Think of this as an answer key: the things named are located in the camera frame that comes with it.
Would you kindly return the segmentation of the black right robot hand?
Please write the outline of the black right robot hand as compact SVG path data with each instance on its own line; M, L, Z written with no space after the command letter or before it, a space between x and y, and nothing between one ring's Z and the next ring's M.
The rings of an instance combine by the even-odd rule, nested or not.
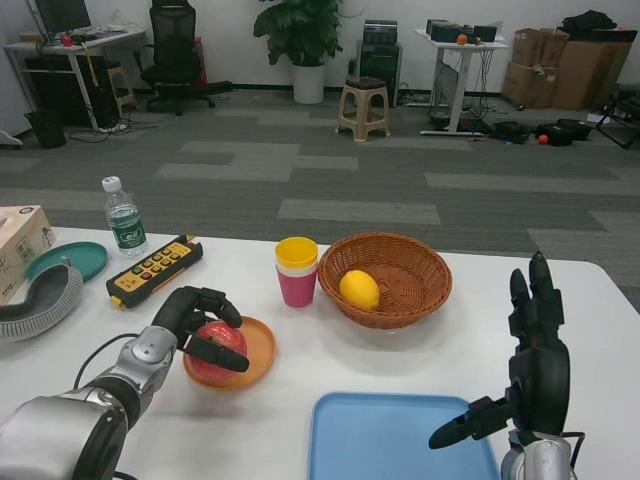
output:
M438 428L429 439L432 449L471 437L485 438L511 420L521 429L559 435L563 432L570 396L570 356L558 330L564 324L562 296L553 285L546 258L536 252L529 277L512 272L508 316L510 335L518 340L509 359L510 386L504 397L487 396L469 404L466 413Z

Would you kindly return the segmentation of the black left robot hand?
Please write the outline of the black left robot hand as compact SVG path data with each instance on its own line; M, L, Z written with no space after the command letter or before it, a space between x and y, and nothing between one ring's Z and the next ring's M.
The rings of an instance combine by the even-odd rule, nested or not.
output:
M229 327L239 329L243 320L226 294L209 288L192 286L174 290L160 307L152 324L169 330L178 340L177 348L212 366L233 372L246 372L249 359L212 340L198 336L206 313L214 314Z

